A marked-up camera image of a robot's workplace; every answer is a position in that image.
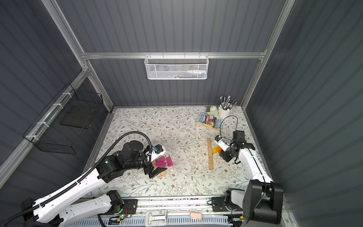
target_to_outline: black wire mesh basket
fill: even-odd
[[[54,110],[34,135],[29,129],[24,138],[40,151],[76,154],[83,143],[84,136],[103,105],[102,95],[94,92],[72,90],[55,105]]]

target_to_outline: book cover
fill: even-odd
[[[208,115],[206,113],[201,113],[199,115],[199,118],[198,118],[197,122],[208,125],[208,126],[210,126],[212,128],[215,128],[215,129],[219,130],[221,128],[222,119],[213,117],[213,116]]]

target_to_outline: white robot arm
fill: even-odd
[[[222,148],[223,151],[228,152],[227,157],[233,157],[233,152],[228,150],[235,148],[236,144],[228,145],[222,137],[216,136],[215,142]],[[242,145],[249,146],[246,142],[241,142]],[[248,179],[259,180],[261,182],[270,183],[273,180],[268,176],[265,169],[262,167],[257,158],[257,152],[254,148],[239,148],[237,159],[243,164],[247,172]]]
[[[132,133],[140,134],[147,139],[149,145],[144,151],[142,151],[142,143],[130,141],[124,144],[121,151],[107,156],[123,137]],[[143,168],[145,175],[148,175],[149,178],[155,177],[166,168],[154,169],[151,162],[165,152],[165,148],[161,145],[151,146],[149,138],[142,132],[127,132],[119,137],[106,153],[80,177],[45,197],[37,200],[29,198],[22,202],[22,212],[9,218],[2,227],[21,216],[25,220],[24,226],[27,227],[63,227],[95,214],[105,212],[120,214],[123,200],[115,190],[93,200],[73,203],[91,190],[122,176],[125,170]]]
[[[257,159],[257,152],[251,143],[245,140],[244,131],[234,131],[231,143],[228,144],[218,135],[215,142],[222,148],[220,156],[229,162],[235,158],[234,163],[242,163],[250,180],[247,190],[229,188],[223,197],[212,202],[213,210],[226,208],[228,211],[243,209],[246,223],[249,220],[279,224],[282,212],[283,189],[280,184],[274,183]]]

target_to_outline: wooden board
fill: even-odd
[[[207,138],[207,145],[208,145],[209,170],[212,170],[213,169],[213,152],[212,152],[211,138]]]
[[[211,130],[213,130],[213,131],[215,131],[215,132],[219,133],[219,129],[213,128],[213,127],[211,127],[211,126],[209,126],[209,125],[206,125],[206,124],[203,124],[203,123],[196,122],[196,123],[195,123],[195,125],[197,125],[197,126],[203,126],[203,127],[206,127],[206,128],[208,128],[208,129],[211,129]]]

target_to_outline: zip tie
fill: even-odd
[[[37,124],[45,124],[45,126],[47,127],[47,128],[49,128],[49,125],[44,121],[44,122],[37,122]]]
[[[62,106],[62,104],[61,104],[61,103],[55,103],[55,104],[53,104],[53,105],[59,105],[59,106],[63,109],[63,106]]]
[[[64,92],[62,94],[68,94],[70,97],[72,97],[71,93],[69,93],[69,92]]]
[[[37,135],[26,135],[25,137],[38,138]]]

